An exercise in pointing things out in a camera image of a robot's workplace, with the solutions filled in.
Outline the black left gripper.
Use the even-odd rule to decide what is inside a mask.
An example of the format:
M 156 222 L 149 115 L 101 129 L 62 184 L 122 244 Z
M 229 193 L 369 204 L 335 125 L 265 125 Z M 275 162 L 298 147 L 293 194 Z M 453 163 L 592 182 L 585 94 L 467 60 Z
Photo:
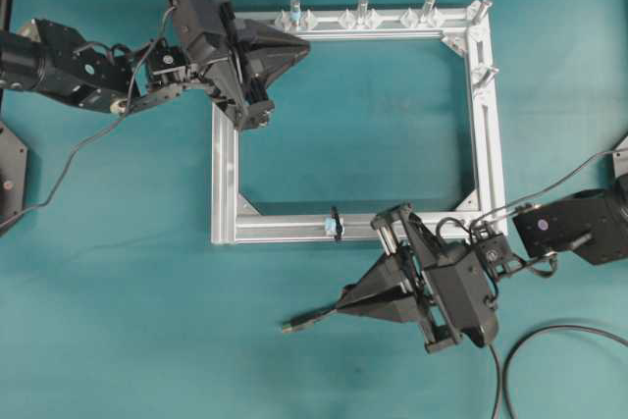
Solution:
M 236 17 L 228 1 L 216 4 L 226 28 L 229 56 L 208 65 L 197 64 L 199 76 L 213 83 L 212 98 L 237 130 L 263 128 L 274 110 L 267 88 L 308 55 L 310 43 L 261 22 Z

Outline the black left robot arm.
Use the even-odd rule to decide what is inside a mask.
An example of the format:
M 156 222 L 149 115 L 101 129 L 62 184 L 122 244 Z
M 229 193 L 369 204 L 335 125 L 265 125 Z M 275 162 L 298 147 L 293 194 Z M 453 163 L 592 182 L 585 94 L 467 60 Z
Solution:
M 237 130 L 266 126 L 275 108 L 269 86 L 308 55 L 309 42 L 236 17 L 229 0 L 172 0 L 167 16 L 178 44 L 159 38 L 137 51 L 42 19 L 2 32 L 1 86 L 116 115 L 199 89 Z

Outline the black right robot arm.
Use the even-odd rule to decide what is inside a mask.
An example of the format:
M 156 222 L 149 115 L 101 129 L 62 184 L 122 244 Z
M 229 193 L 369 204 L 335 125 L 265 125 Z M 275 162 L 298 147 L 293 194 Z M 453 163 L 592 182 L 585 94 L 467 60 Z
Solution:
M 497 336 L 498 281 L 535 264 L 556 264 L 574 252 L 592 265 L 627 256 L 627 194 L 583 190 L 553 203 L 520 209 L 513 219 L 528 253 L 512 252 L 504 234 L 488 225 L 466 241 L 446 242 L 404 203 L 376 215 L 372 228 L 384 252 L 335 311 L 397 323 L 415 322 L 428 352 L 470 339 L 485 347 Z

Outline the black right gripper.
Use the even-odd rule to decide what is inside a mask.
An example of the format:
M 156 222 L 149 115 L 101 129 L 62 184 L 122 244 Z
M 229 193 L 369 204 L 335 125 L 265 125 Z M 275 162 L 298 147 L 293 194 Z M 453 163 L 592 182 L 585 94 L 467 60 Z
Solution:
M 356 284 L 346 288 L 335 309 L 352 316 L 414 322 L 430 353 L 458 345 L 447 330 L 423 270 L 437 261 L 446 243 L 465 243 L 467 238 L 440 236 L 423 223 L 408 203 L 376 214 L 371 227 L 382 241 L 385 256 Z

